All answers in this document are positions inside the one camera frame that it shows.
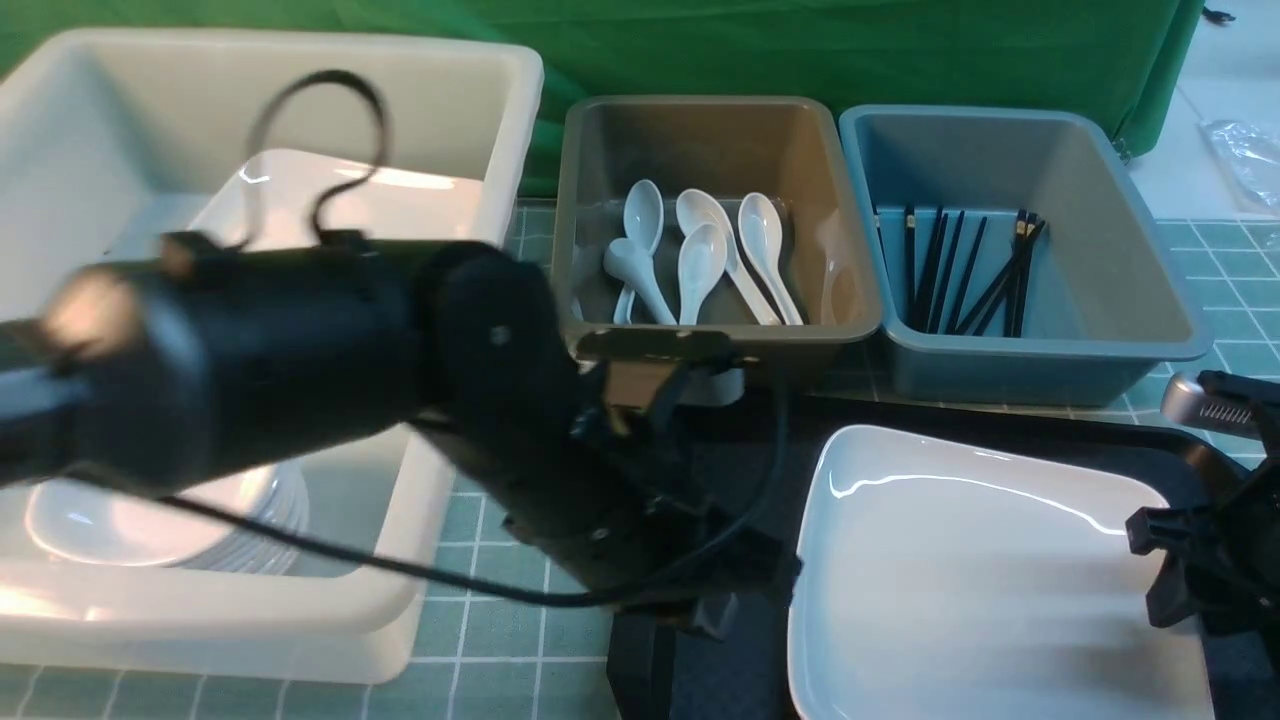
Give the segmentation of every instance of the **chopsticks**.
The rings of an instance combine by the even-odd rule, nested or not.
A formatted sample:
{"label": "chopsticks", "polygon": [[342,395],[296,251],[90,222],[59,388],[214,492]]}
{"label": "chopsticks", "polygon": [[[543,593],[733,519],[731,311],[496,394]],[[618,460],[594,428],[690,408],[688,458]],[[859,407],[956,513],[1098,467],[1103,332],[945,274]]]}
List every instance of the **chopsticks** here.
{"label": "chopsticks", "polygon": [[911,328],[928,332],[929,316],[933,314],[933,288],[938,282],[938,264],[942,261],[942,241],[947,232],[947,215],[938,208],[933,215],[929,232],[929,249],[924,256],[924,272],[920,273],[919,295],[911,305]]}
{"label": "chopsticks", "polygon": [[[933,224],[929,228],[924,263],[916,274],[915,234],[916,229],[922,227],[918,219],[919,209],[914,204],[909,204],[904,209],[902,281],[906,290],[906,302],[902,309],[902,322],[916,332],[934,334],[969,334],[972,332],[980,336],[987,332],[996,314],[1004,307],[1002,334],[1005,337],[1023,337],[1027,324],[1032,259],[1047,222],[1029,210],[1018,211],[1012,223],[1009,258],[995,279],[979,295],[978,301],[966,307],[969,286],[973,283],[974,274],[982,266],[989,266],[989,260],[982,263],[979,260],[986,256],[983,238],[989,220],[995,219],[996,215],[982,214],[979,217],[978,229],[973,236],[964,272],[960,274],[959,288],[952,296],[950,292],[951,279],[956,270],[955,265],[961,243],[965,242],[965,219],[972,213],[960,210],[952,215],[942,206],[932,208],[932,210]],[[873,211],[877,234],[883,250],[886,225],[882,224],[879,209],[874,204]],[[947,229],[951,231],[950,243]]]}
{"label": "chopsticks", "polygon": [[[946,215],[942,217],[942,229],[947,228]],[[942,324],[942,309],[947,304],[947,286],[951,284],[951,270],[956,264],[956,250],[960,249],[960,231],[964,228],[964,210],[956,215],[956,229],[951,233],[951,250],[947,251],[947,261],[943,263],[942,282],[938,283],[937,299],[933,302],[933,313],[929,313],[929,329],[928,332],[938,332],[938,325]]]}
{"label": "chopsticks", "polygon": [[980,336],[982,333],[987,332],[987,325],[991,324],[992,318],[996,316],[996,310],[1000,309],[1000,302],[998,301],[992,302],[992,300],[1005,292],[1010,282],[1010,278],[1015,273],[1015,269],[1021,268],[1023,263],[1027,263],[1030,259],[1032,250],[1036,247],[1036,241],[1039,238],[1039,234],[1041,232],[1043,232],[1043,229],[1044,229],[1044,220],[1041,220],[1032,229],[1027,240],[1014,249],[1012,256],[1010,256],[1009,261],[1005,263],[1004,269],[1000,270],[1000,274],[996,275],[996,279],[991,282],[991,286],[987,288],[987,292],[983,292],[982,296],[978,297],[978,302],[973,306],[973,310],[970,310],[969,314],[965,315],[965,319],[961,320],[959,327],[960,334],[965,334],[969,331],[969,327],[978,318],[978,314],[983,311],[983,309],[986,309],[986,314],[982,316],[982,320],[978,323],[978,327],[974,329],[973,334]]}
{"label": "chopsticks", "polygon": [[947,319],[947,334],[956,334],[960,327],[960,309],[964,299],[969,293],[969,281],[973,278],[973,266],[978,261],[978,250],[982,249],[982,236],[987,232],[987,218],[978,222],[978,234],[973,238],[973,249],[969,250],[969,261],[964,265],[964,274],[960,275],[960,290],[956,291],[956,301],[951,306],[951,318]]}

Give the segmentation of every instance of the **white square plate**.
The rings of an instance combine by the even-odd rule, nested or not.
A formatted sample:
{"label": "white square plate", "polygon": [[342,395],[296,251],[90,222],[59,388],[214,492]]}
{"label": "white square plate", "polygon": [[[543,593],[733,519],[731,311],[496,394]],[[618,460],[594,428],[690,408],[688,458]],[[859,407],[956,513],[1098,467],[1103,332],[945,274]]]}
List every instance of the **white square plate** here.
{"label": "white square plate", "polygon": [[1160,630],[1162,553],[1130,478],[872,425],[827,442],[805,506],[787,675],[805,720],[1206,720],[1194,621]]}

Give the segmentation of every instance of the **blue plastic bin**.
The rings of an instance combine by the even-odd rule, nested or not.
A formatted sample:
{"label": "blue plastic bin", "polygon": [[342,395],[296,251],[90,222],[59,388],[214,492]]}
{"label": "blue plastic bin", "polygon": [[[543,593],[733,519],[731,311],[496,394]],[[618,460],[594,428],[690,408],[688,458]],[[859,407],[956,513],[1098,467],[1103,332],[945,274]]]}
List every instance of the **blue plastic bin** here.
{"label": "blue plastic bin", "polygon": [[[1157,363],[1194,360],[1212,347],[1201,307],[1156,240],[1149,210],[1089,120],[1036,110],[868,105],[840,117],[840,135],[859,217],[873,238],[899,395],[1107,405]],[[873,200],[882,242],[874,240]],[[934,209],[943,206],[952,227],[959,210],[969,215],[943,318],[980,217],[988,217],[988,227],[965,310],[1010,258],[1018,209],[1047,219],[1032,264],[1023,337],[1002,337],[998,314],[984,337],[906,325],[908,204],[919,222],[916,277]]]}

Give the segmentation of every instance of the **robotic arm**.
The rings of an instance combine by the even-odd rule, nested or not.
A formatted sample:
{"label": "robotic arm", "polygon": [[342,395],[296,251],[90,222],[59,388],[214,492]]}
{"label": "robotic arm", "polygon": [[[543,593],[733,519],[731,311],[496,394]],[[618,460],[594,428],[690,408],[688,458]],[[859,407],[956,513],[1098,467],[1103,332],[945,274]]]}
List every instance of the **robotic arm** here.
{"label": "robotic arm", "polygon": [[[604,591],[579,605],[714,635],[735,592],[790,601],[794,552],[719,509],[669,428],[687,366],[648,409],[611,406],[611,364],[580,370],[538,268],[475,242],[319,240],[244,254],[172,233],[157,261],[86,268],[42,318],[0,324],[0,484],[160,498],[408,423],[516,538]],[[723,366],[717,338],[684,355]]]}

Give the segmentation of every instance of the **white plate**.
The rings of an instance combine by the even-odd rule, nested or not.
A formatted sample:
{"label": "white plate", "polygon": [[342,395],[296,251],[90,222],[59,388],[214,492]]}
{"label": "white plate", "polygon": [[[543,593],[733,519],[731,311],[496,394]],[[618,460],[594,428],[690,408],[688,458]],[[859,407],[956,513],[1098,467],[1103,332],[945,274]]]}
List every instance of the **white plate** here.
{"label": "white plate", "polygon": [[[256,169],[246,164],[227,181],[191,228],[224,242],[244,236],[244,190],[262,193],[265,231],[253,250],[315,243],[311,206],[325,190],[358,178],[369,165],[301,150],[266,150]],[[383,168],[367,183],[339,195],[323,215],[326,227],[358,228],[379,240],[475,240],[481,181]]]}
{"label": "white plate", "polygon": [[787,675],[805,720],[1204,720],[1194,623],[1160,630],[1148,486],[884,428],[837,432],[797,552]]}
{"label": "white plate", "polygon": [[[255,468],[182,496],[252,516],[270,496],[275,470],[275,465]],[[64,479],[32,491],[24,523],[32,542],[55,557],[129,568],[183,562],[233,532],[224,523]]]}

